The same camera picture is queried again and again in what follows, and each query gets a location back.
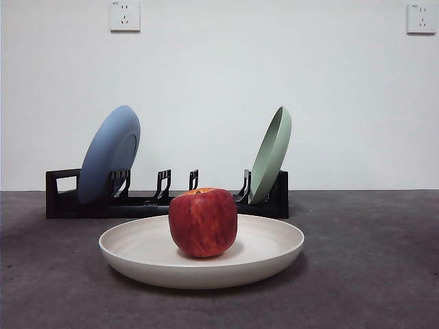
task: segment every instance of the green plate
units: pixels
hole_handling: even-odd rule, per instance
[[[265,133],[253,164],[249,204],[263,201],[273,187],[287,153],[291,128],[291,116],[281,106]]]

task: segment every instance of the wall socket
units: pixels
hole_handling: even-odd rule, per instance
[[[140,32],[140,0],[110,2],[111,32]]]
[[[435,34],[438,25],[438,6],[411,3],[407,5],[407,33]]]

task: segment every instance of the cream plate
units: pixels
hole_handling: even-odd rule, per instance
[[[275,219],[238,215],[235,242],[221,256],[190,258],[172,241],[168,216],[129,221],[101,235],[108,263],[123,275],[160,287],[216,289],[259,281],[282,271],[300,253],[303,233]]]

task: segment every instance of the dish rack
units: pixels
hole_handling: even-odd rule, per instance
[[[175,196],[170,195],[171,170],[157,173],[157,188],[152,196],[130,195],[131,170],[110,172],[106,181],[106,193],[92,204],[82,205],[78,201],[78,182],[81,169],[67,169],[46,172],[46,218],[144,218],[166,215],[169,204]],[[57,180],[76,177],[76,188],[58,191]],[[198,170],[189,173],[189,190],[198,186]],[[239,214],[257,215],[277,219],[289,216],[288,172],[279,171],[277,179],[266,198],[258,204],[248,204],[252,173],[244,170],[244,185],[233,199]],[[124,188],[112,196],[115,184],[125,180]]]

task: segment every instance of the apple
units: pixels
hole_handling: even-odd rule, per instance
[[[238,215],[230,192],[221,188],[197,188],[173,198],[169,204],[172,239],[187,255],[212,257],[234,242]]]

